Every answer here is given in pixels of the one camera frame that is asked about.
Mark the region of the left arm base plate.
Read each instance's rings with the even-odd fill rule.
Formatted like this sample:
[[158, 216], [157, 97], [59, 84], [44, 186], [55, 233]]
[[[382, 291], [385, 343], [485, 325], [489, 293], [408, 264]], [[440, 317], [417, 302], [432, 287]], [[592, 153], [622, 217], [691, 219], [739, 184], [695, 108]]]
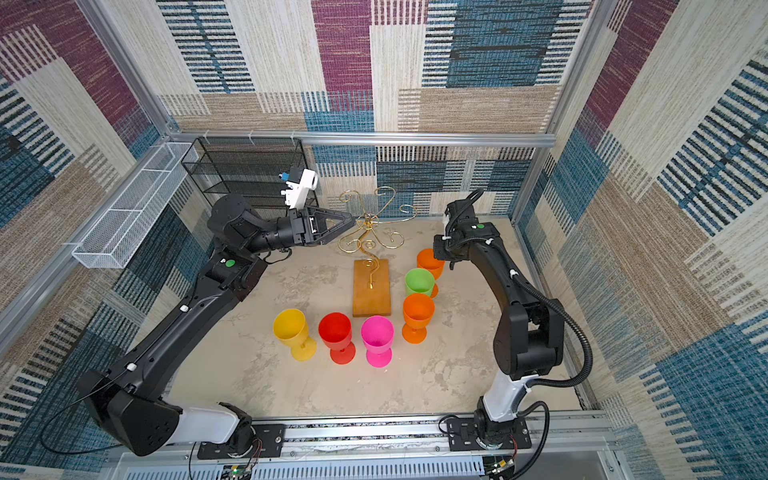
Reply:
[[202, 442], [196, 457], [198, 460], [276, 458], [281, 455], [285, 431], [285, 424], [243, 426], [223, 444]]

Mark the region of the orange wine glass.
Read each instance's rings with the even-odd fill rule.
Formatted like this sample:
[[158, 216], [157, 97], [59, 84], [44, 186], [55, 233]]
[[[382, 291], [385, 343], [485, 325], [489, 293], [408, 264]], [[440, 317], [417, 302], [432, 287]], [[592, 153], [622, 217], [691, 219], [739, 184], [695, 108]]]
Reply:
[[431, 297], [421, 293], [407, 296], [403, 302], [403, 338], [411, 344], [423, 342], [434, 313], [435, 305]]
[[417, 267], [429, 270], [435, 278], [435, 287], [431, 298], [435, 298], [438, 295], [439, 288], [437, 285], [437, 280], [443, 273], [444, 265], [445, 262], [443, 260], [438, 260], [435, 258], [434, 251], [432, 249], [424, 249], [417, 255]]

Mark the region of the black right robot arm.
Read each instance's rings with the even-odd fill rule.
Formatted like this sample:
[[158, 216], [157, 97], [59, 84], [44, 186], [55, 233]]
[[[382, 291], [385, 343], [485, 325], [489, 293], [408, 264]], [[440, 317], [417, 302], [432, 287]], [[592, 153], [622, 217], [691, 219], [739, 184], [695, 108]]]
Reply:
[[[580, 385], [593, 369], [594, 354], [585, 332], [562, 303], [545, 296], [520, 273], [495, 225], [478, 219], [474, 204], [483, 193], [482, 188], [475, 189], [446, 206], [444, 232], [434, 237], [433, 251], [450, 268], [458, 262], [471, 262], [501, 310], [492, 347], [498, 371], [474, 413], [479, 446], [497, 449], [535, 409], [533, 405], [521, 408], [533, 388]], [[552, 368], [563, 361], [566, 328], [582, 347], [582, 366], [568, 379], [547, 379]]]

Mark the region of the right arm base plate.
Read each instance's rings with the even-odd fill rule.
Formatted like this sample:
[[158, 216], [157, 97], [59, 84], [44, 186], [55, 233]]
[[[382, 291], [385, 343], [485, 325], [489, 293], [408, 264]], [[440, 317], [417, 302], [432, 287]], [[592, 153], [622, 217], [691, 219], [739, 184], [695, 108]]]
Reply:
[[442, 426], [447, 431], [451, 451], [513, 451], [533, 447], [530, 430], [524, 419], [516, 419], [493, 434], [489, 442], [482, 442], [472, 418], [449, 418]]

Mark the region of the green wine glass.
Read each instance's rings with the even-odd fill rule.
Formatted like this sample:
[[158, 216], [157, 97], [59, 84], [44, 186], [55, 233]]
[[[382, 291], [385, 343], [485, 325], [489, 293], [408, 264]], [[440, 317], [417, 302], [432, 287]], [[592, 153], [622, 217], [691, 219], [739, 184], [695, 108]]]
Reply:
[[423, 294], [431, 297], [435, 287], [433, 274], [423, 268], [411, 269], [405, 276], [406, 295]]

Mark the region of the red wine glass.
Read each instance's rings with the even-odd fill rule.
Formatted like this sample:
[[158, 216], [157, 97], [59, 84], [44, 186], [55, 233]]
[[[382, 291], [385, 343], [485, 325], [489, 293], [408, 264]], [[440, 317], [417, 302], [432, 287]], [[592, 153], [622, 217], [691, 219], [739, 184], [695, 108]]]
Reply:
[[356, 348], [352, 342], [352, 324], [345, 314], [333, 312], [325, 315], [320, 321], [318, 333], [329, 348], [334, 363], [346, 365], [354, 359]]

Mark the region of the yellow wine glass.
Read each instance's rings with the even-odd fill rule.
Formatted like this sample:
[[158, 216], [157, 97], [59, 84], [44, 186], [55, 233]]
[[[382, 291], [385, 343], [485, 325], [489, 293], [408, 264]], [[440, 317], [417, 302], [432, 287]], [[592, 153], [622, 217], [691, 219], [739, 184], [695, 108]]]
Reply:
[[317, 345], [309, 335], [306, 316], [298, 309], [286, 309], [279, 313], [273, 323], [273, 333], [290, 348], [296, 361], [310, 360], [316, 353]]

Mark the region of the pink wine glass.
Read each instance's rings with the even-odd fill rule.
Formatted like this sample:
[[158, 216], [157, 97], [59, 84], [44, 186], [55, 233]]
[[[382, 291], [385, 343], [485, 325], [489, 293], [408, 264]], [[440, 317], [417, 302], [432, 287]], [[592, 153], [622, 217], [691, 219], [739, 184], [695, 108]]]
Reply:
[[383, 316], [372, 316], [361, 327], [361, 339], [366, 349], [366, 360], [375, 368], [384, 368], [392, 360], [394, 327]]

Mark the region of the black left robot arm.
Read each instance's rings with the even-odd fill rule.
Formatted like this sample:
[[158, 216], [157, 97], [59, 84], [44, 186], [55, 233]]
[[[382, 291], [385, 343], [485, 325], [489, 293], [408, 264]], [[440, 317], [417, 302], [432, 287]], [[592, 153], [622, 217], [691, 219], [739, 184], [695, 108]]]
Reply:
[[246, 412], [225, 402], [211, 408], [172, 405], [162, 394], [205, 335], [255, 289], [271, 252], [328, 244], [354, 223], [345, 211], [318, 207], [263, 219], [241, 195], [217, 200], [208, 220], [215, 248], [192, 291], [106, 372], [91, 370], [79, 380], [95, 423], [137, 456], [183, 442], [247, 455], [255, 432]]

